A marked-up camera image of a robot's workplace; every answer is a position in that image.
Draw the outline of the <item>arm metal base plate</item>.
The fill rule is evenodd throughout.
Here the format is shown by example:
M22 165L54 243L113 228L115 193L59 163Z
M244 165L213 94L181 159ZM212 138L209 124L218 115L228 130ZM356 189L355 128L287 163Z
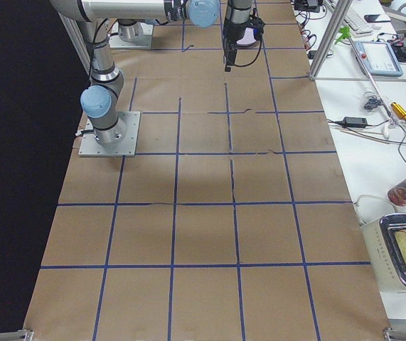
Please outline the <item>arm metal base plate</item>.
M114 24L109 35L109 46L113 50L150 50L154 26L136 22L131 26Z
M82 157L134 157L137 149L140 112L117 112L118 122L110 130L100 131L86 119L85 130L81 136L79 156Z

